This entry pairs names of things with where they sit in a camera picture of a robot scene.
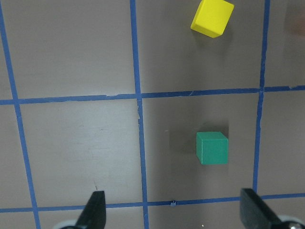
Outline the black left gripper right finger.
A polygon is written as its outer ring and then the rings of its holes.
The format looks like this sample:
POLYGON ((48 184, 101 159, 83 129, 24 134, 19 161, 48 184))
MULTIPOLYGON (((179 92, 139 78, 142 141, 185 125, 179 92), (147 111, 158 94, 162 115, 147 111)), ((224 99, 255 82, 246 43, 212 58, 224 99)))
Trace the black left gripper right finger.
POLYGON ((240 191, 240 220, 246 229, 286 228, 286 224, 251 188, 240 191))

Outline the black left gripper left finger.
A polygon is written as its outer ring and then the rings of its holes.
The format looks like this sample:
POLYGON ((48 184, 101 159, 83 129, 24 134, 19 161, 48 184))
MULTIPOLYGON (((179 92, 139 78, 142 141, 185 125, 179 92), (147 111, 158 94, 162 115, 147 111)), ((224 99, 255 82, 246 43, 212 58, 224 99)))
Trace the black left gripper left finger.
POLYGON ((106 224, 106 203, 104 191, 94 191, 75 227, 78 229, 103 229, 106 224))

